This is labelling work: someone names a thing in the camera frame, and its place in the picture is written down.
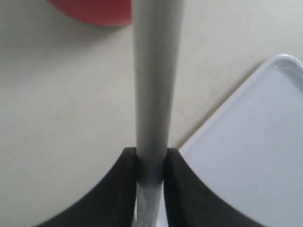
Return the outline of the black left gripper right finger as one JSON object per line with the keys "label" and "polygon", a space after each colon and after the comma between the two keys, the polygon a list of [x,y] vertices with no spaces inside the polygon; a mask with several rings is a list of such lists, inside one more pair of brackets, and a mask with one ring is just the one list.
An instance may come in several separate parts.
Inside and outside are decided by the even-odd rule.
{"label": "black left gripper right finger", "polygon": [[259,227],[212,192],[189,167],[181,153],[167,151],[164,200],[170,227]]}

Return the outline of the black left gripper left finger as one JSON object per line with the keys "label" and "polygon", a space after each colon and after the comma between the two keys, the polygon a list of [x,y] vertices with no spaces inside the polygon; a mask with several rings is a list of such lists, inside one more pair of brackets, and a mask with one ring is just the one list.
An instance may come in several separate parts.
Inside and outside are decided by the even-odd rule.
{"label": "black left gripper left finger", "polygon": [[103,179],[75,204],[42,227],[130,227],[136,201],[135,148],[123,149]]}

